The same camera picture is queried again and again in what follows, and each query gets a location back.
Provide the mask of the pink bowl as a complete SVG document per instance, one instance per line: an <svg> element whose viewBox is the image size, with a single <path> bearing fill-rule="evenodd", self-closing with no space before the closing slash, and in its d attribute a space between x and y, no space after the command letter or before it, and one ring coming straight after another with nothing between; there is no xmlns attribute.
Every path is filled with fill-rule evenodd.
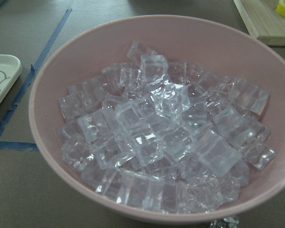
<svg viewBox="0 0 285 228"><path fill-rule="evenodd" d="M252 171L250 185L239 199L203 214L163 214L134 209L107 200L81 182L61 160L57 136L64 121L58 99L68 86L86 81L115 62L125 62L133 41L142 42L172 61L195 62L218 75L246 78L271 96L262 121L272 133L267 144L277 156L263 171ZM57 50L39 70L29 98L29 123L49 166L69 186L90 200L129 218L181 225L243 213L285 188L285 60L271 48L234 28L199 18L147 15L113 21L89 30Z"/></svg>

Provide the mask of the clear ice cubes pile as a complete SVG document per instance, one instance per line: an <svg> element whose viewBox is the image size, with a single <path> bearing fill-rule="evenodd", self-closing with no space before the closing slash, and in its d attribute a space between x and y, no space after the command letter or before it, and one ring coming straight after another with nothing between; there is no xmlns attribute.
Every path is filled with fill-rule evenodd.
<svg viewBox="0 0 285 228"><path fill-rule="evenodd" d="M127 57L59 98L62 160L96 193L137 209L208 213L236 201L251 168L276 156L259 120L269 92L137 41Z"/></svg>

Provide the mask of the cream bear tray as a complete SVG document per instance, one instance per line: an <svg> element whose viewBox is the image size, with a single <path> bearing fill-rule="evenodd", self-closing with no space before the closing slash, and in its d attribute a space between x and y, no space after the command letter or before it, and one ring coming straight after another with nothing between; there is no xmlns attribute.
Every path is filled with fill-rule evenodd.
<svg viewBox="0 0 285 228"><path fill-rule="evenodd" d="M22 72L20 60L13 55L0 54L0 104Z"/></svg>

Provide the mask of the wooden cutting board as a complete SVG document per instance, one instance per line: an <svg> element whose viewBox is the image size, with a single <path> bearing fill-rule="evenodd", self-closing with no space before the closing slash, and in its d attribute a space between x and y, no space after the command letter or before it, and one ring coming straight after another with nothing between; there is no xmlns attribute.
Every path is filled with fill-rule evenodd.
<svg viewBox="0 0 285 228"><path fill-rule="evenodd" d="M234 4L251 37L268 46L285 47L285 18L277 0L235 0Z"/></svg>

